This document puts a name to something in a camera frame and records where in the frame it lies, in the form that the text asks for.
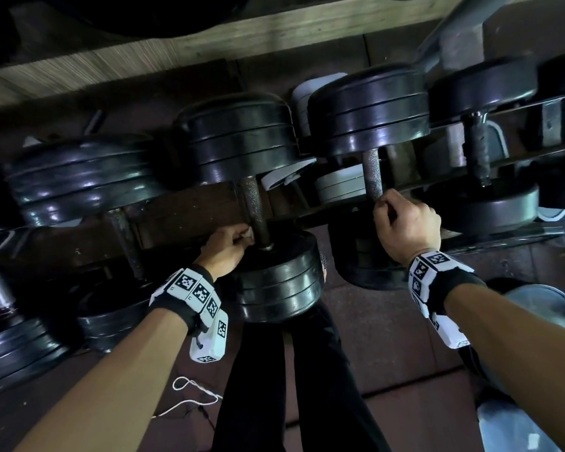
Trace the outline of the wrist band with markers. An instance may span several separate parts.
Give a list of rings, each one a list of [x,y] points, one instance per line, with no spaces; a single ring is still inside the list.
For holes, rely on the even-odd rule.
[[[450,291],[462,284],[485,286],[473,268],[434,250],[417,256],[408,270],[408,289],[422,315],[429,320],[450,349],[470,345],[459,326],[447,315],[444,301]]]
[[[193,265],[171,274],[151,295],[148,311],[155,309],[171,311],[184,321],[193,361],[211,363],[224,357],[229,318],[204,268]]]

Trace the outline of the dark metal dumbbell rack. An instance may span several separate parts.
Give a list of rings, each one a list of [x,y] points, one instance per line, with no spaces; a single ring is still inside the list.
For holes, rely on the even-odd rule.
[[[157,157],[165,158],[166,178],[176,179],[181,161],[166,130],[187,102],[187,96],[172,99],[149,91],[147,98],[132,100],[126,93],[105,100],[75,94],[7,107],[0,110],[0,164],[22,152],[27,136],[79,136],[88,118],[103,110],[106,121],[100,132],[162,138]],[[195,243],[218,227],[241,221],[233,187],[226,184],[176,191],[129,213],[150,256],[157,248]],[[127,265],[112,224],[100,216],[85,218],[77,227],[36,229],[15,258],[0,255],[0,266],[16,279],[55,277],[115,261]]]

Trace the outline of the right wrist band with markers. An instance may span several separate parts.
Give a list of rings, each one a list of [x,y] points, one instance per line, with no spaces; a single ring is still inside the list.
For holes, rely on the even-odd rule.
[[[473,268],[434,250],[417,256],[408,270],[408,289],[422,315],[429,320],[450,349],[470,345],[459,326],[447,315],[444,301],[450,291],[462,284],[485,286]]]

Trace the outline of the left wrist band with markers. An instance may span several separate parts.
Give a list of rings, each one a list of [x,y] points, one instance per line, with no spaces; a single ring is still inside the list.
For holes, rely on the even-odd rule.
[[[148,311],[155,309],[171,311],[184,321],[193,361],[211,363],[224,357],[229,318],[204,268],[193,265],[171,274],[151,295]]]

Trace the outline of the grey metal frame bar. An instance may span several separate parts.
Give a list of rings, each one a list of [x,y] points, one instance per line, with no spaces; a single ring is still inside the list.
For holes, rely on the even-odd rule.
[[[482,25],[512,0],[462,0],[417,48],[415,65],[454,72],[484,61]]]

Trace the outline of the black dumbbell with bright handle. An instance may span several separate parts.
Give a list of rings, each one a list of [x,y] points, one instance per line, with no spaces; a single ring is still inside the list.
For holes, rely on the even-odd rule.
[[[406,269],[383,249],[373,209],[395,185],[381,171],[379,150],[429,134],[428,93],[422,71],[406,64],[364,69],[316,90],[309,98],[309,152],[316,157],[362,160],[366,199],[335,212],[328,223],[332,257],[339,275],[367,290],[403,290]]]

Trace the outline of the person's black trousers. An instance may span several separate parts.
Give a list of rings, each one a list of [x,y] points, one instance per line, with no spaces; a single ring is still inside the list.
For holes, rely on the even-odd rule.
[[[218,412],[211,452],[286,452],[291,334],[304,452],[392,452],[363,400],[323,301],[282,324],[245,323]]]

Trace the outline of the large silver dumbbell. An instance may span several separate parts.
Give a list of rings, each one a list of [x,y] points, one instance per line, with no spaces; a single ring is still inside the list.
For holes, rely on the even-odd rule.
[[[487,285],[530,313],[565,328],[565,293],[561,290],[512,278],[494,278]],[[476,414],[484,452],[562,452],[472,347],[459,349],[459,355],[476,381]]]

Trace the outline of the wooden beam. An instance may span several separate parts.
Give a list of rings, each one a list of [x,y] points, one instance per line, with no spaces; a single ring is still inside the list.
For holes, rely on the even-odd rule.
[[[0,107],[219,59],[239,59],[441,19],[460,0],[339,0],[0,68]]]

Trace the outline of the person's left hand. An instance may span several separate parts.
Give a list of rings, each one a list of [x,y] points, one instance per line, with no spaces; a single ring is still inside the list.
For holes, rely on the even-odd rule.
[[[194,261],[211,275],[213,281],[231,273],[240,263],[244,253],[229,247],[228,226],[220,227],[210,236]]]

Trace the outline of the person's left forearm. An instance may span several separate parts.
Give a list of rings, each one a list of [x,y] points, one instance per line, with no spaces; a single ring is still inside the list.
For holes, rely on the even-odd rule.
[[[173,311],[151,311],[13,452],[136,452],[187,333]]]

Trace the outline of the person's right hand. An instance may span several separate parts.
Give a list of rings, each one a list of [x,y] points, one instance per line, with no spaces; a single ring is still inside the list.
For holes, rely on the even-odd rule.
[[[419,255],[441,247],[441,218],[425,203],[407,199],[407,221],[393,227],[376,227],[388,255],[405,268]]]

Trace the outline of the person's right forearm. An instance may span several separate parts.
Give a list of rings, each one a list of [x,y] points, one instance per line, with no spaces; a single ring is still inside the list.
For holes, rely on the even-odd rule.
[[[474,284],[453,288],[444,307],[510,397],[565,452],[565,328]]]

